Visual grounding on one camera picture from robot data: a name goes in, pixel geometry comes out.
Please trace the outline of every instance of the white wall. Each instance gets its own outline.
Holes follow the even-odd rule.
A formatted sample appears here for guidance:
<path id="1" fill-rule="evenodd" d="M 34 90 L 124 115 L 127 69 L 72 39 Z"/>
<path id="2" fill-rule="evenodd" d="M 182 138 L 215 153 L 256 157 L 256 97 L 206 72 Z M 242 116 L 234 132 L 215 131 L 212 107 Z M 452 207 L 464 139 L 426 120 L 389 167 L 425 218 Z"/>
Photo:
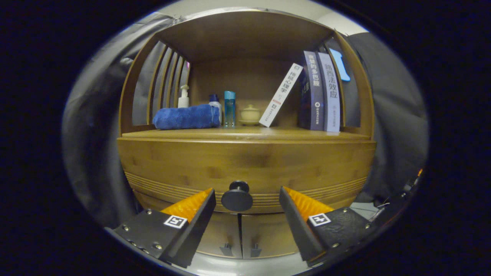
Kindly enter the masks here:
<path id="1" fill-rule="evenodd" d="M 275 9 L 317 21 L 347 35 L 367 32 L 367 30 L 349 18 L 310 0 L 179 0 L 163 7 L 158 12 L 179 17 L 225 7 Z"/>

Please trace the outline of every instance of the wooden shelf board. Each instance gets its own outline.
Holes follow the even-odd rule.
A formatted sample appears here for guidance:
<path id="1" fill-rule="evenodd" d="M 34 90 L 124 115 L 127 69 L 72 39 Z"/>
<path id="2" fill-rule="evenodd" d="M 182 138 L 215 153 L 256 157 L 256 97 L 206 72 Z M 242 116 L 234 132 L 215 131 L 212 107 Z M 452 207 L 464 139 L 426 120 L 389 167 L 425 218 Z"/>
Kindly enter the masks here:
<path id="1" fill-rule="evenodd" d="M 369 136 L 339 132 L 328 133 L 313 131 L 299 127 L 246 127 L 237 126 L 235 129 L 180 129 L 180 130 L 148 130 L 124 133 L 123 138 L 151 139 L 197 139 L 197 140 L 369 140 Z"/>

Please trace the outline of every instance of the blue water bottle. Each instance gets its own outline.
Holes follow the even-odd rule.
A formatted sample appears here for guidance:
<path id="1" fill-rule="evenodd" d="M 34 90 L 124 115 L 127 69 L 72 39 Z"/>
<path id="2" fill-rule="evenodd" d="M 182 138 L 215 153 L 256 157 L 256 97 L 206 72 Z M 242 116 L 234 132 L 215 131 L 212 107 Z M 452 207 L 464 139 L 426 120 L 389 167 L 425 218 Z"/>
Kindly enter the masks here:
<path id="1" fill-rule="evenodd" d="M 225 128 L 235 128 L 235 93 L 232 91 L 225 91 L 225 116 L 223 120 L 223 126 Z"/>

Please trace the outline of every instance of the book spine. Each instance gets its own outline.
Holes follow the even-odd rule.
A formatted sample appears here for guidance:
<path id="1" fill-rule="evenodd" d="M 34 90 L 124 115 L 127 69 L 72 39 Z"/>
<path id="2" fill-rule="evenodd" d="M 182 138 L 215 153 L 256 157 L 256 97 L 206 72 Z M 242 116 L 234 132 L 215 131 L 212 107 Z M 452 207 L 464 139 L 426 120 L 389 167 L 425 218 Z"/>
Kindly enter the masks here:
<path id="1" fill-rule="evenodd" d="M 310 129 L 324 130 L 324 92 L 314 52 L 304 51 L 310 83 Z"/>
<path id="2" fill-rule="evenodd" d="M 278 89 L 276 90 L 276 93 L 271 99 L 270 104 L 268 105 L 263 115 L 261 116 L 261 119 L 259 120 L 260 124 L 266 127 L 271 126 L 271 123 L 276 117 L 276 114 L 278 114 L 279 109 L 285 102 L 285 99 L 286 97 L 288 97 L 288 94 L 290 94 L 293 85 L 295 84 L 301 73 L 302 73 L 302 66 L 293 63 L 292 66 L 290 67 L 290 70 L 286 74 L 285 78 L 283 79 Z"/>
<path id="3" fill-rule="evenodd" d="M 335 74 L 331 56 L 325 53 L 317 53 L 322 71 L 325 99 L 325 123 L 324 130 L 339 132 L 341 122 L 341 107 L 339 101 L 339 85 Z"/>
<path id="4" fill-rule="evenodd" d="M 310 129 L 310 82 L 306 68 L 302 71 L 299 127 Z"/>

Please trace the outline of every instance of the rolled towel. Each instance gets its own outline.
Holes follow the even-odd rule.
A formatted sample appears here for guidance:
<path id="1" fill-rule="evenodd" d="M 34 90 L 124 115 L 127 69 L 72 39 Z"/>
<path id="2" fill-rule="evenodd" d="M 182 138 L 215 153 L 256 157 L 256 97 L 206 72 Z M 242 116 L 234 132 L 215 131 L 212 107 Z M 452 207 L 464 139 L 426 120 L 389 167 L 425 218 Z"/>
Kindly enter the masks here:
<path id="1" fill-rule="evenodd" d="M 155 114 L 152 123 L 162 130 L 220 126 L 218 108 L 210 105 L 161 109 Z"/>

